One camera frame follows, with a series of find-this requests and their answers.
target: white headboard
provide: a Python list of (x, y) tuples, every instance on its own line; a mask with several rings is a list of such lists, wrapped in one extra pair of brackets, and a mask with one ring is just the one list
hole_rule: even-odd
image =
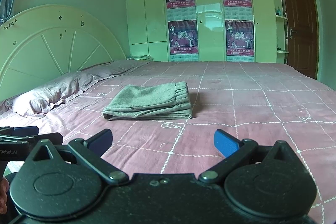
[(64, 73), (125, 59), (97, 18), (64, 5), (23, 11), (0, 27), (0, 101)]

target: pink bed sheet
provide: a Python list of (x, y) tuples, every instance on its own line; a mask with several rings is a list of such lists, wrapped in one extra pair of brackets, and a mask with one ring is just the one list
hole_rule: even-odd
[[(111, 121), (103, 108), (126, 85), (186, 81), (193, 118)], [(113, 79), (33, 120), (7, 111), (0, 126), (32, 126), (60, 132), (64, 143), (104, 128), (113, 145), (103, 159), (133, 173), (195, 173), (223, 159), (213, 144), (221, 128), (260, 145), (286, 140), (313, 176), (318, 196), (310, 210), (317, 223), (336, 220), (336, 92), (287, 65), (236, 62), (151, 62)]]

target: pillow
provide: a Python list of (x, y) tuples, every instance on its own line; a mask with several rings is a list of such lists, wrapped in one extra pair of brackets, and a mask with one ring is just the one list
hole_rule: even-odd
[(31, 91), (6, 100), (11, 111), (32, 119), (43, 118), (55, 106), (66, 103), (98, 81), (131, 72), (149, 62), (118, 60), (94, 65), (78, 72), (66, 73)]
[(81, 95), (97, 82), (96, 75), (70, 72), (18, 97), (8, 99), (5, 105), (23, 117), (39, 119), (55, 106)]
[(81, 71), (86, 73), (91, 73), (97, 75), (99, 80), (104, 80), (107, 78), (112, 78), (117, 75), (121, 75), (125, 72), (131, 72), (138, 67), (141, 67), (149, 62), (146, 61), (137, 61), (134, 59), (129, 60), (116, 60), (110, 63), (94, 65), (88, 68), (85, 68)]

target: blue gripper pad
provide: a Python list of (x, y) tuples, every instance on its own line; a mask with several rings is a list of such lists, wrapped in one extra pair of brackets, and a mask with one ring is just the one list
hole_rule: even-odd
[(85, 141), (85, 146), (101, 157), (111, 147), (113, 135), (110, 129), (104, 129)]
[(16, 137), (29, 137), (38, 135), (40, 132), (39, 128), (33, 127), (14, 127), (12, 136)]
[(213, 136), (213, 140), (215, 147), (225, 158), (238, 151), (242, 143), (240, 140), (221, 129), (217, 129)]

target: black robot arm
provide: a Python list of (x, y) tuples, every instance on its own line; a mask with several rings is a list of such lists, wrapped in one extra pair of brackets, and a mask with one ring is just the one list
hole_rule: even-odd
[(108, 129), (67, 145), (40, 139), (11, 184), (19, 213), (11, 224), (314, 223), (307, 213), (315, 183), (285, 141), (259, 146), (217, 130), (214, 144), (226, 158), (198, 179), (194, 174), (129, 179), (101, 159), (112, 139)]

